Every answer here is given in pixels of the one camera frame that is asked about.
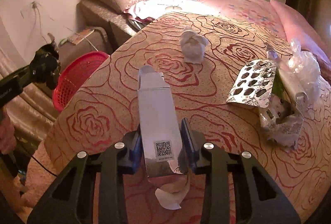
tablecloth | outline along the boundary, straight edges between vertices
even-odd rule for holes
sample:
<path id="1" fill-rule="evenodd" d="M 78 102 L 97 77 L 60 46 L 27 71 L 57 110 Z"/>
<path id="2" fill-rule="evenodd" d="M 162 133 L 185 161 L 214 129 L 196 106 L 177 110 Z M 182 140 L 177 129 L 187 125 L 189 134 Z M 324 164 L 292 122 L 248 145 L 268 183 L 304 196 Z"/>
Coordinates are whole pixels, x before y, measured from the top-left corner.
<path id="1" fill-rule="evenodd" d="M 183 63 L 179 38 L 187 25 L 209 40 L 202 64 Z M 60 171 L 77 152 L 103 151 L 135 130 L 138 69 L 150 64 L 171 86 L 178 122 L 187 117 L 192 129 L 228 152 L 250 151 L 305 221 L 331 184 L 331 89 L 322 79 L 321 97 L 305 114 L 297 150 L 286 152 L 266 141 L 256 108 L 226 103 L 242 66 L 266 58 L 264 42 L 283 58 L 291 54 L 287 42 L 247 21 L 191 13 L 160 17 L 118 48 L 77 91 L 45 140 L 50 159 Z M 200 223 L 204 180 L 193 176 L 182 209 L 171 211 L 157 202 L 144 169 L 124 176 L 129 223 Z"/>

qr code sticker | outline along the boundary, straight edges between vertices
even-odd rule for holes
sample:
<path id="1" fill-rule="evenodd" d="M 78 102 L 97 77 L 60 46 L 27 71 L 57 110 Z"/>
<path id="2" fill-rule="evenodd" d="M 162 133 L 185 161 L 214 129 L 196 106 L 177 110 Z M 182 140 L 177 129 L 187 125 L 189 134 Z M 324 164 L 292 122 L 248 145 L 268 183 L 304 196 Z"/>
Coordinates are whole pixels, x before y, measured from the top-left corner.
<path id="1" fill-rule="evenodd" d="M 171 141 L 163 140 L 154 142 L 156 161 L 174 160 Z"/>

plastic bag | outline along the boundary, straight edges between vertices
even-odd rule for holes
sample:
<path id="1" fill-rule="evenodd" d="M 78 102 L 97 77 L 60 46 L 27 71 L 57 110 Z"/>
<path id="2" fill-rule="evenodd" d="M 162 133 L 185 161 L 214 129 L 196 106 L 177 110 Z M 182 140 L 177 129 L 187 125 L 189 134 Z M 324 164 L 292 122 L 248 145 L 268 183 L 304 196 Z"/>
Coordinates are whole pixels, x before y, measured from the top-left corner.
<path id="1" fill-rule="evenodd" d="M 315 56 L 308 51 L 301 51 L 300 41 L 292 39 L 290 42 L 293 56 L 288 61 L 290 71 L 296 74 L 308 98 L 313 104 L 320 96 L 321 70 Z"/>

human hand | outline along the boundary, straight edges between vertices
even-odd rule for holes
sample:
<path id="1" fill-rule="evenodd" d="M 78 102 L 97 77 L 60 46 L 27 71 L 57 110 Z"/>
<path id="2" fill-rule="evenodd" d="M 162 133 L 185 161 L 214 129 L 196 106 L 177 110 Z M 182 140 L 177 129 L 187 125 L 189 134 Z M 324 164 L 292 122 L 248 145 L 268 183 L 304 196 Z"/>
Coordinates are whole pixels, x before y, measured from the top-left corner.
<path id="1" fill-rule="evenodd" d="M 14 126 L 4 108 L 0 113 L 3 114 L 3 119 L 0 122 L 0 152 L 8 154 L 16 147 L 16 139 L 14 136 Z"/>

metal bolt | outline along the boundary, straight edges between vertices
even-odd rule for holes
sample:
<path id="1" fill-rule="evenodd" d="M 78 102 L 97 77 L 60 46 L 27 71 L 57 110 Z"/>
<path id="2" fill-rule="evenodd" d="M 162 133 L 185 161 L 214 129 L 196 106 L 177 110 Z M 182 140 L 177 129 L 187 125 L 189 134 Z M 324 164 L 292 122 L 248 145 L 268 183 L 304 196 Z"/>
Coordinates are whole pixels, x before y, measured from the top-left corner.
<path id="1" fill-rule="evenodd" d="M 117 149 L 122 149 L 122 148 L 124 148 L 124 146 L 125 146 L 125 144 L 123 142 L 117 142 L 115 144 L 115 148 L 117 148 Z"/>
<path id="2" fill-rule="evenodd" d="M 77 157 L 80 158 L 80 159 L 83 159 L 87 156 L 87 153 L 85 151 L 80 151 L 78 152 L 77 154 Z"/>
<path id="3" fill-rule="evenodd" d="M 244 151 L 243 153 L 241 153 L 241 156 L 243 156 L 246 159 L 249 159 L 252 155 L 250 152 Z"/>
<path id="4" fill-rule="evenodd" d="M 214 145 L 212 143 L 205 143 L 204 144 L 204 148 L 205 149 L 213 149 L 214 148 Z"/>

